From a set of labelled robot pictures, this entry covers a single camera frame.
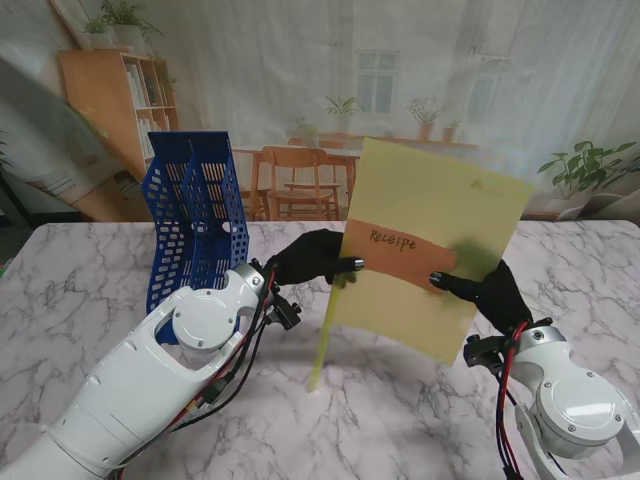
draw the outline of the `wooden table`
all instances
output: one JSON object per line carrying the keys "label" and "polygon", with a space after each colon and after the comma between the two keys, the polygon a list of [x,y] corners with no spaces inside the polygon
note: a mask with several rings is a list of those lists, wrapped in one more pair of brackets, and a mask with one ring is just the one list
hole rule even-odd
{"label": "wooden table", "polygon": [[[253,165],[251,166],[251,199],[249,200],[249,220],[255,221],[256,207],[258,202],[258,182],[260,180],[260,163],[264,162],[262,157],[262,148],[270,147],[287,147],[287,148],[308,148],[295,145],[263,145],[263,146],[244,146],[232,149],[234,153],[250,153],[253,156]],[[353,185],[356,181],[356,160],[362,155],[362,150],[348,150],[343,148],[323,148],[329,157],[329,161],[336,162],[336,165],[344,165],[347,171],[347,195],[351,198]]]}

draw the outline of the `orange label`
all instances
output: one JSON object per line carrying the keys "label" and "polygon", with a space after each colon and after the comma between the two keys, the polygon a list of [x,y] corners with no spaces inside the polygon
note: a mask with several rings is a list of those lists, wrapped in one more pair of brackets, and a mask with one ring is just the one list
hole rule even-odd
{"label": "orange label", "polygon": [[456,254],[422,238],[349,219],[344,232],[343,256],[356,256],[365,261],[365,268],[384,273],[442,294],[429,283],[432,272],[450,272],[456,264]]}

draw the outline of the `blue plastic basket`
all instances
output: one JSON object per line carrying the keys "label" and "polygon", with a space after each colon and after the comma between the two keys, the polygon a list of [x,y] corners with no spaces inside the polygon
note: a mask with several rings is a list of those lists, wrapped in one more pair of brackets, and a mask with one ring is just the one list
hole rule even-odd
{"label": "blue plastic basket", "polygon": [[195,235],[191,287],[222,288],[247,261],[249,235],[227,132],[189,133],[193,155],[182,184]]}
{"label": "blue plastic basket", "polygon": [[171,292],[189,285],[195,243],[181,189],[191,158],[189,142],[153,133],[149,138],[156,156],[142,182],[142,192],[156,224],[156,253],[147,313]]}
{"label": "blue plastic basket", "polygon": [[[247,260],[249,236],[226,132],[149,133],[155,158],[142,191],[157,246],[147,313],[171,292],[222,288],[224,272]],[[171,322],[156,339],[176,344]]]}

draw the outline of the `white marble tabletop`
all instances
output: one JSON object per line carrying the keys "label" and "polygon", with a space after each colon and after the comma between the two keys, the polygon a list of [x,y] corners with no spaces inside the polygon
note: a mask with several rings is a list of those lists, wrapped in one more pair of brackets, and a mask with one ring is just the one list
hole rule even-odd
{"label": "white marble tabletop", "polygon": [[[252,224],[250,254],[264,261],[320,227],[342,224]],[[84,375],[144,318],[154,248],[151,224],[48,225],[0,279],[0,465],[28,442],[24,424],[54,421]],[[639,405],[640,230],[627,222],[522,222],[504,257],[535,318],[555,318],[574,360]],[[468,369],[461,357],[445,368],[388,339],[337,327],[322,385],[308,393],[329,287],[315,280],[284,292],[303,307],[304,322],[286,333],[267,329],[237,399],[153,446],[125,478],[502,478],[497,388],[485,370]],[[492,333],[481,316],[472,330]],[[515,396],[528,401],[518,387]],[[525,478],[537,478],[510,406],[506,419]],[[620,461],[614,446],[561,463],[597,478]]]}

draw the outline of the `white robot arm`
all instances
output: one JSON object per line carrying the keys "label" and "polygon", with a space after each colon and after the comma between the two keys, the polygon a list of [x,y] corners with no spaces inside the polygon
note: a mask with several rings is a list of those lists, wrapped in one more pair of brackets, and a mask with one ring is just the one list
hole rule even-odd
{"label": "white robot arm", "polygon": [[[48,427],[1,480],[95,480],[120,468],[172,422],[209,384],[243,340],[239,315],[251,316],[265,279],[251,265],[226,272],[222,290],[183,287],[153,310],[87,375],[60,419]],[[183,348],[210,354],[192,370],[155,340],[172,319]]]}
{"label": "white robot arm", "polygon": [[[338,258],[341,243],[339,232],[307,232],[272,257],[264,269],[252,261],[227,271],[221,290],[182,287],[173,292],[87,375],[60,419],[0,471],[0,480],[51,478],[52,474],[65,480],[105,478],[162,433],[222,408],[246,379],[252,360],[225,402],[177,425],[190,405],[205,403],[209,391],[215,399],[218,385],[226,385],[242,365],[250,339],[234,333],[238,316],[253,316],[247,336],[256,333],[258,317],[267,308],[271,310],[264,325],[276,322],[289,330],[300,322],[300,307],[278,295],[276,277],[280,285],[320,275],[330,281],[334,274],[364,268],[362,259]],[[156,334],[169,321],[187,356],[208,355],[204,366],[189,368],[158,344]],[[231,372],[222,376],[221,370],[245,342]]]}
{"label": "white robot arm", "polygon": [[520,338],[511,377],[534,401],[517,405],[518,430],[542,480],[568,478],[547,452],[588,457],[614,438],[625,475],[640,471],[640,419],[624,395],[595,372],[578,367],[571,346],[552,326],[532,327]]}
{"label": "white robot arm", "polygon": [[[463,356],[468,366],[481,365],[489,369],[501,385],[506,386],[502,376],[509,375],[531,392],[532,404],[529,407],[515,405],[515,417],[543,480],[568,478],[550,454],[577,460],[592,455],[613,439],[618,440],[624,460],[618,473],[640,471],[640,419],[635,409],[604,378],[571,361],[571,346],[560,331],[551,326],[551,319],[532,322],[531,311],[506,263],[501,261],[482,282],[443,272],[434,272],[430,281],[442,290],[475,303],[504,335],[483,339],[472,335],[467,339]],[[497,411],[502,412],[500,405]],[[500,422],[501,418],[497,418],[498,427]],[[498,436],[506,436],[498,427]],[[502,458],[507,478],[522,478],[506,464],[508,458],[509,454]]]}

